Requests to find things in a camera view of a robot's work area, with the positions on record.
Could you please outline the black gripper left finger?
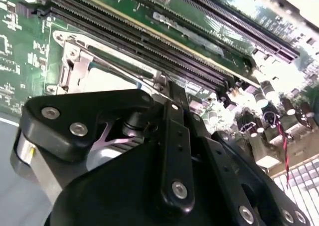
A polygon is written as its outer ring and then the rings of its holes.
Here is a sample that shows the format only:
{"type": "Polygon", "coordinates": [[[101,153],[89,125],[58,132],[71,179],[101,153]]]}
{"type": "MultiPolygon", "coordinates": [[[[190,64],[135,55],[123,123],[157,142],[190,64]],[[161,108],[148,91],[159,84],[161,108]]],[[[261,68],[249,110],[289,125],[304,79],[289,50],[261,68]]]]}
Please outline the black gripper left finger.
{"type": "Polygon", "coordinates": [[[172,81],[154,94],[126,89],[35,97],[22,109],[11,165],[53,204],[75,178],[163,137],[162,120],[182,124],[188,109],[185,90],[172,81]]]}

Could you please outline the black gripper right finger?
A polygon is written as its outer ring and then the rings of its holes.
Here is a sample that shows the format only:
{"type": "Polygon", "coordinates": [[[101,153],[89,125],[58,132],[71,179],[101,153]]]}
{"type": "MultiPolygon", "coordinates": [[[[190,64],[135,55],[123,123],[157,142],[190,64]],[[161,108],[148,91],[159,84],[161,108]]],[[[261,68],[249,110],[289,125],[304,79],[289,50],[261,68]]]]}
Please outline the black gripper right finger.
{"type": "Polygon", "coordinates": [[[210,134],[179,89],[190,131],[195,207],[212,226],[308,226],[304,212],[221,132],[210,134]]]}

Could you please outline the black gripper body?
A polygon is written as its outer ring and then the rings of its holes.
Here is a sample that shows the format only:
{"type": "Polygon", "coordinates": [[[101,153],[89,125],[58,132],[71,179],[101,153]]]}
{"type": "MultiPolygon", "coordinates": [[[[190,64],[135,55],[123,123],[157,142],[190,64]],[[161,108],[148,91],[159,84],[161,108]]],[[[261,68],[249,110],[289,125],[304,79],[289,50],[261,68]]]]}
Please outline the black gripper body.
{"type": "Polygon", "coordinates": [[[190,144],[148,143],[73,180],[52,226],[237,226],[238,205],[216,165],[193,161],[190,144]]]}

